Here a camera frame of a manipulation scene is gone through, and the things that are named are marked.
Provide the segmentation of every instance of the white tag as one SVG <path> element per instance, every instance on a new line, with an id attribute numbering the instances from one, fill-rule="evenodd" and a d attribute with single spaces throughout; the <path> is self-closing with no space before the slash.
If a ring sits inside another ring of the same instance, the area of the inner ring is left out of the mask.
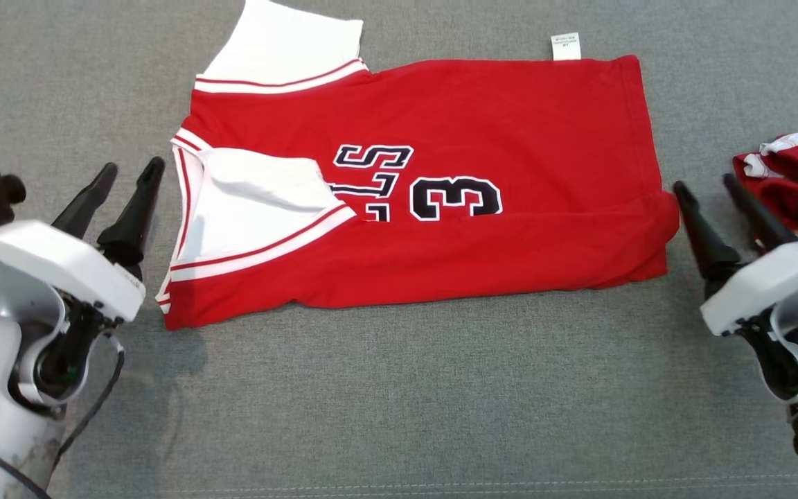
<path id="1" fill-rule="evenodd" d="M 580 40 L 577 33 L 550 37 L 553 42 L 553 60 L 580 60 Z"/>

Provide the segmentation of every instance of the red and white clothing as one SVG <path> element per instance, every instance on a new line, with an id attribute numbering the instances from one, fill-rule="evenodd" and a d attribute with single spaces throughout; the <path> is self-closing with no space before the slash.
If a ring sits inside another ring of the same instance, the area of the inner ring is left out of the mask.
<path id="1" fill-rule="evenodd" d="M 379 73 L 359 20 L 249 0 L 172 140 L 169 329 L 659 276 L 677 231 L 639 61 Z"/>
<path id="2" fill-rule="evenodd" d="M 735 156 L 734 167 L 744 186 L 789 227 L 798 228 L 798 132 L 763 144 L 758 151 Z"/>

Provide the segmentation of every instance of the gray fabric surface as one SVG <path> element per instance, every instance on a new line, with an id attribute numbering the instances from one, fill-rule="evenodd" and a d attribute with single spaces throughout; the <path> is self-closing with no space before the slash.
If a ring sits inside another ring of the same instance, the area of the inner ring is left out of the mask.
<path id="1" fill-rule="evenodd" d="M 365 19 L 373 70 L 434 58 L 639 55 L 665 184 L 744 240 L 719 174 L 798 130 L 798 2 L 291 0 Z M 187 112 L 241 3 L 0 0 L 0 168 L 50 220 L 106 161 L 110 223 Z M 798 497 L 779 404 L 742 341 L 700 323 L 686 240 L 671 273 L 602 291 L 353 310 L 286 306 L 165 332 L 152 302 L 180 216 L 169 168 L 121 339 L 123 380 L 57 470 L 79 497 Z M 73 420 L 114 361 L 101 351 Z"/>

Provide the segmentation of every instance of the black cable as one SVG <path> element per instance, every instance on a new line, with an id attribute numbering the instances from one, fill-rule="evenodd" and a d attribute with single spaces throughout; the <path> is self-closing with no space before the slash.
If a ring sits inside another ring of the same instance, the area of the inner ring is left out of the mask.
<path id="1" fill-rule="evenodd" d="M 58 462 L 60 462 L 60 458 L 63 457 L 63 454 L 67 452 L 70 446 L 73 445 L 73 442 L 76 442 L 76 439 L 79 438 L 79 435 L 82 434 L 85 427 L 88 426 L 88 423 L 91 423 L 91 418 L 95 417 L 98 414 L 100 408 L 104 405 L 104 402 L 109 397 L 110 392 L 113 392 L 113 387 L 116 385 L 116 382 L 119 381 L 119 375 L 121 373 L 121 369 L 123 365 L 125 365 L 125 347 L 119 343 L 119 340 L 116 339 L 111 331 L 105 331 L 103 333 L 105 337 L 107 337 L 110 342 L 114 345 L 117 354 L 119 354 L 119 359 L 116 361 L 116 367 L 113 370 L 113 376 L 110 376 L 110 381 L 107 383 L 107 387 L 104 388 L 104 391 L 101 392 L 98 400 L 94 402 L 94 405 L 91 406 L 91 409 L 88 411 L 88 414 L 82 418 L 82 421 L 79 424 L 76 424 L 76 429 L 73 429 L 73 432 L 70 433 L 69 437 L 64 440 L 63 445 L 60 446 L 60 450 L 57 452 L 57 457 L 54 458 L 54 468 L 57 468 Z"/>
<path id="2" fill-rule="evenodd" d="M 30 492 L 34 493 L 39 499 L 51 499 L 51 496 L 49 496 L 45 490 L 42 490 L 41 487 L 35 485 L 35 482 L 29 479 L 28 476 L 20 473 L 20 470 L 10 464 L 7 464 L 7 462 L 3 461 L 2 459 L 0 459 L 0 468 L 5 470 L 10 476 L 13 476 L 14 480 L 22 483 L 23 486 L 29 489 Z"/>

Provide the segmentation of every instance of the red fabric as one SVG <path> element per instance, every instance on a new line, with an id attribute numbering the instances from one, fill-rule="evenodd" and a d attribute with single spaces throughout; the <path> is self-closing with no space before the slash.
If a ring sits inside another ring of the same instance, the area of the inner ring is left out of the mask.
<path id="1" fill-rule="evenodd" d="M 796 203 L 798 203 L 798 145 L 779 152 L 760 155 L 763 163 L 783 177 L 754 179 L 744 173 L 745 158 L 750 152 L 734 157 L 734 168 L 738 178 L 751 192 L 764 202 L 782 221 L 792 229 L 798 229 Z"/>
<path id="2" fill-rule="evenodd" d="M 332 308 L 617 286 L 665 274 L 678 228 L 632 56 L 427 61 L 291 94 L 194 91 L 184 129 L 214 148 L 313 158 L 332 184 L 399 177 L 387 199 L 335 192 L 357 219 L 296 252 L 171 282 L 169 329 L 291 301 Z M 348 168 L 335 164 L 342 145 L 413 152 L 404 168 Z M 416 180 L 461 176 L 494 184 L 502 210 L 471 217 L 481 200 L 466 193 L 466 205 L 443 203 L 437 221 L 415 217 Z M 390 221 L 364 221 L 369 202 L 389 203 Z"/>

